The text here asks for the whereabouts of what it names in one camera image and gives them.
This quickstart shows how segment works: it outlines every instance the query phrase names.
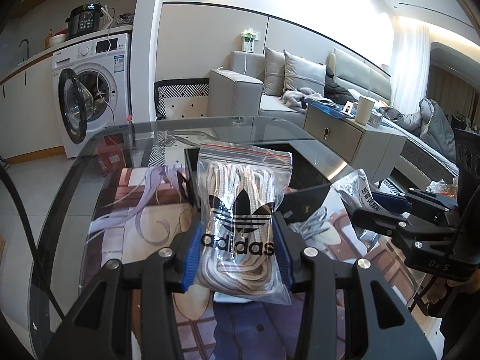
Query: white bowl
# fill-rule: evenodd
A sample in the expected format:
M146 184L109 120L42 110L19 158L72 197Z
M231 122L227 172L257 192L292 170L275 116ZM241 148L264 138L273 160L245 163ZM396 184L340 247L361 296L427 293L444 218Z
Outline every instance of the white bowl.
M49 40L50 47L55 46L56 44L63 43L67 40L67 34L60 34L52 36Z

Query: headboard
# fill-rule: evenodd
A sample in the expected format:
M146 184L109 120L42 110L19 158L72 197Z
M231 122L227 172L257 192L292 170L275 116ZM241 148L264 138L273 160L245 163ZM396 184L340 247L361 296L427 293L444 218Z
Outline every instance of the headboard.
M361 95L390 104L390 80L346 52L334 49L328 56L328 66L335 74L335 82L346 89L355 89Z

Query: gray comforter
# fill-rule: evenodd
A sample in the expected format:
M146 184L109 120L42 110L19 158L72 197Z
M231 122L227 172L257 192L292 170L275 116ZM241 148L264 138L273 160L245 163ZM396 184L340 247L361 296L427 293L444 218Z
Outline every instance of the gray comforter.
M443 110L433 100L422 99L419 110L404 115L393 107L380 108L393 123L419 137L432 149L455 162L455 138Z

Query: gray fur item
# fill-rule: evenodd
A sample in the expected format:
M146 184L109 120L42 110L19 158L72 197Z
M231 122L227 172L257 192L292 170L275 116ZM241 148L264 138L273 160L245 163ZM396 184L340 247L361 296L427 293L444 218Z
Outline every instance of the gray fur item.
M333 103L331 100L326 99L320 93L317 93L310 88L300 88L293 91L285 91L280 98L280 101L285 106L302 114L307 112L308 104L306 104L305 100Z

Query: paper cup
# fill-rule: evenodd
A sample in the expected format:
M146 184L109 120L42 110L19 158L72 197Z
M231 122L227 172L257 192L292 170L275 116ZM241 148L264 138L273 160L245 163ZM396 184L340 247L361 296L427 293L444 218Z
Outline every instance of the paper cup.
M357 114L355 115L355 121L358 124L366 126L371 112L374 109L375 101L360 96L358 99Z

